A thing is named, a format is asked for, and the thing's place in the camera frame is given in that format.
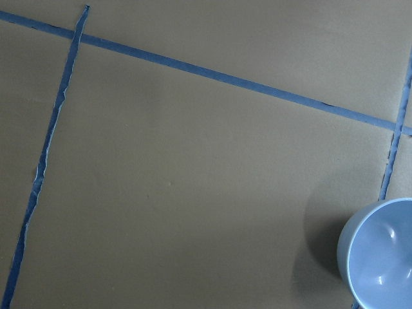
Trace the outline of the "blue bowl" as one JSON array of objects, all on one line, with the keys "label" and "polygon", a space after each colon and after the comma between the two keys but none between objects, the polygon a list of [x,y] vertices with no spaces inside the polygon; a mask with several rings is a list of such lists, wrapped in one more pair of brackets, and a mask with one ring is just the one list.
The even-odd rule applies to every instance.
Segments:
[{"label": "blue bowl", "polygon": [[358,210],[339,236],[337,264],[354,308],[411,308],[411,198]]}]

